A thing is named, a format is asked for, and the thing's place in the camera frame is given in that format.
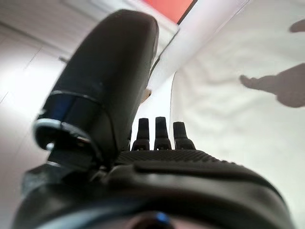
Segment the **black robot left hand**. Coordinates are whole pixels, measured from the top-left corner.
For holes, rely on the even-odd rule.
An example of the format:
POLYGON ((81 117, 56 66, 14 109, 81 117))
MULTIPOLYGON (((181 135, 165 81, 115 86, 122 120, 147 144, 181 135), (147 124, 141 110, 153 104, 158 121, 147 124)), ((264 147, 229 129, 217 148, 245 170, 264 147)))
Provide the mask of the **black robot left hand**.
POLYGON ((183 122, 132 123, 148 84, 159 27, 119 10, 85 38, 33 124, 50 155, 25 172, 14 229, 292 229, 274 186, 199 151, 183 122))

